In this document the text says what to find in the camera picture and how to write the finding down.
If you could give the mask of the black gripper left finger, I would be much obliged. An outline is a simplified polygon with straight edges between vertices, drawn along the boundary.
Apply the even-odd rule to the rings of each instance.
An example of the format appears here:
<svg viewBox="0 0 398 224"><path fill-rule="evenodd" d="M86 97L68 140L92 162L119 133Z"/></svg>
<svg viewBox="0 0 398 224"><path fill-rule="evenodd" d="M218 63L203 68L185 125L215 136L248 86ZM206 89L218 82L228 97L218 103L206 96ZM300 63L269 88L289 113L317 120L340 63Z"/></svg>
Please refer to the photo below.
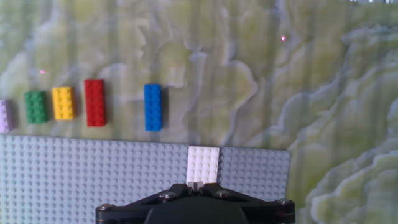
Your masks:
<svg viewBox="0 0 398 224"><path fill-rule="evenodd" d="M158 205L192 196L197 191L197 183L173 184L163 190L128 205L102 204L95 209L95 223L144 223L149 212Z"/></svg>

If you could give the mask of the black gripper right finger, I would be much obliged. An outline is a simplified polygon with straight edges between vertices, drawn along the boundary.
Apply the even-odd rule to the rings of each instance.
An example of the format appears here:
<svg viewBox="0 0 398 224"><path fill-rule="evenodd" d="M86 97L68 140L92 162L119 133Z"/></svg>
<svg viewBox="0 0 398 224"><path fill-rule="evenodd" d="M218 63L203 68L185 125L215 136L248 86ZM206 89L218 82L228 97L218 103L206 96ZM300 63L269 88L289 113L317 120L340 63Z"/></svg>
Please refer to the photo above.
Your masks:
<svg viewBox="0 0 398 224"><path fill-rule="evenodd" d="M282 198L265 201L224 188L218 183L196 183L199 196L210 197L237 205L249 223L295 223L295 203Z"/></svg>

